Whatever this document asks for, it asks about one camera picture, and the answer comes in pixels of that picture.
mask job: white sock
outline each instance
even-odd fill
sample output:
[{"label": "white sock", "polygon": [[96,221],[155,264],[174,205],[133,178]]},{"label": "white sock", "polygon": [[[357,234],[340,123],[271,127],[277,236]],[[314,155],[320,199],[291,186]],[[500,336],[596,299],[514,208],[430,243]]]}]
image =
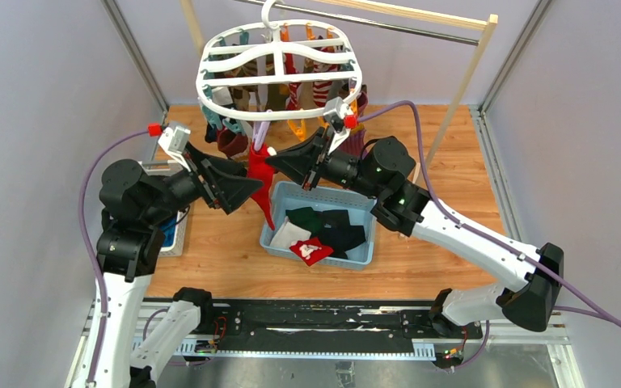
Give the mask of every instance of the white sock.
[{"label": "white sock", "polygon": [[311,238],[311,232],[292,224],[289,222],[289,218],[285,217],[284,223],[272,237],[270,247],[289,249],[297,241],[306,241],[309,238]]}]

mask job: wooden table surface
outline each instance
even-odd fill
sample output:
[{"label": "wooden table surface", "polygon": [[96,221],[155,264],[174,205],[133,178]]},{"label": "wooden table surface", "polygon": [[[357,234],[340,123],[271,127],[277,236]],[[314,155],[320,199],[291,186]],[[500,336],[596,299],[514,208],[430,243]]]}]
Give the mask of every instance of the wooden table surface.
[{"label": "wooden table surface", "polygon": [[[369,107],[373,112],[379,107]],[[444,116],[444,106],[419,107],[425,146]],[[205,121],[198,107],[175,106],[169,120],[192,130],[192,144],[208,154],[222,155],[204,141]],[[417,161],[416,131],[410,109],[398,108],[366,123],[366,140],[394,135]],[[267,143],[277,150],[298,140],[286,127],[271,127]],[[470,114],[461,107],[429,168],[437,194],[458,212],[503,233],[484,160]],[[214,297],[291,298],[433,298],[441,289],[469,289],[494,279],[446,249],[414,238],[400,237],[380,225],[374,257],[363,271],[327,265],[307,267],[300,261],[268,255],[260,246],[263,213],[249,200],[227,216],[201,200],[192,204],[184,253],[162,257],[147,296],[171,297],[183,286],[206,289]]]}]

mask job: red patterned sock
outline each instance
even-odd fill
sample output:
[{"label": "red patterned sock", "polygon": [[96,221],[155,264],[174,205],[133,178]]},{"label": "red patterned sock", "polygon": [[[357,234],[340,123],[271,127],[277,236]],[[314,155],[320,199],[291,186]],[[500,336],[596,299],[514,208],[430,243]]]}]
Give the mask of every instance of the red patterned sock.
[{"label": "red patterned sock", "polygon": [[272,214],[270,213],[270,209],[272,208],[272,203],[270,202],[270,187],[272,186],[272,175],[274,175],[275,169],[268,166],[265,162],[265,158],[268,156],[271,155],[265,143],[260,147],[260,151],[255,152],[253,150],[253,142],[251,142],[251,148],[248,153],[247,177],[263,181],[263,187],[255,192],[251,198],[260,206],[260,209],[263,210],[265,220],[268,222],[270,229],[275,230],[275,224],[272,222]]},{"label": "red patterned sock", "polygon": [[300,257],[308,267],[328,257],[334,251],[331,247],[323,245],[317,237],[306,241],[297,241],[289,249]]}]

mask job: blue container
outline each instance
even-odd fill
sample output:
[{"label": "blue container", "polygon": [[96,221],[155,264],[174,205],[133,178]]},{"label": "blue container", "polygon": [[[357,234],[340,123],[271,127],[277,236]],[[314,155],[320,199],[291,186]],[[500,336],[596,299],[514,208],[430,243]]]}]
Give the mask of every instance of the blue container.
[{"label": "blue container", "polygon": [[[311,191],[303,190],[293,182],[279,182],[272,192],[272,220],[275,226],[281,226],[285,220],[285,211],[310,206],[316,211],[344,209],[349,211],[351,225],[363,225],[365,228],[365,243],[347,251],[348,259],[327,257],[318,264],[334,265],[337,267],[361,271],[373,259],[374,235],[376,228],[375,217],[370,214],[375,200],[365,198],[355,192],[336,188],[322,188],[318,186]],[[289,249],[270,247],[275,231],[264,222],[263,232],[260,234],[260,245],[270,254],[301,261]]]}]

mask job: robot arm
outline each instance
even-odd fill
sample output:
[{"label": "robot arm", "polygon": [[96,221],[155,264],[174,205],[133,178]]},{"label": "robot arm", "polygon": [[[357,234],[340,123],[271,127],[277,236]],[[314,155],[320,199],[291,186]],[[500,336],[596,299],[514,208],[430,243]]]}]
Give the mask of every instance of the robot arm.
[{"label": "robot arm", "polygon": [[[437,202],[427,190],[408,181],[416,163],[395,137],[369,141],[366,146],[371,142],[374,146],[363,159],[335,150],[333,139],[343,137],[347,119],[353,118],[334,104],[328,106],[332,107],[325,115],[328,128],[319,128],[314,136],[278,151],[266,162],[306,190],[322,178],[374,198],[371,213],[388,230],[445,247],[494,275],[498,280],[494,285],[439,293],[430,318],[442,335],[473,321],[495,318],[507,318],[527,330],[546,330],[560,285],[525,258],[529,256],[562,276],[562,250],[550,243],[537,249],[513,241]],[[447,214],[455,215],[458,222]],[[512,244],[527,256],[512,254],[483,238],[480,231]]]},{"label": "robot arm", "polygon": [[[232,213],[263,186],[246,178],[240,163],[194,148],[188,129],[176,125],[160,130],[158,143],[183,170],[167,177],[149,176],[139,162],[123,159],[103,172],[103,233],[96,243],[103,284],[97,284],[88,346],[73,388],[155,386],[182,339],[201,322],[210,322],[213,304],[206,291],[180,290],[168,309],[170,319],[162,320],[130,355],[137,316],[165,239],[160,226],[199,198],[210,208]],[[99,287],[106,289],[106,314],[99,308]],[[97,349],[99,335],[103,346]]]}]

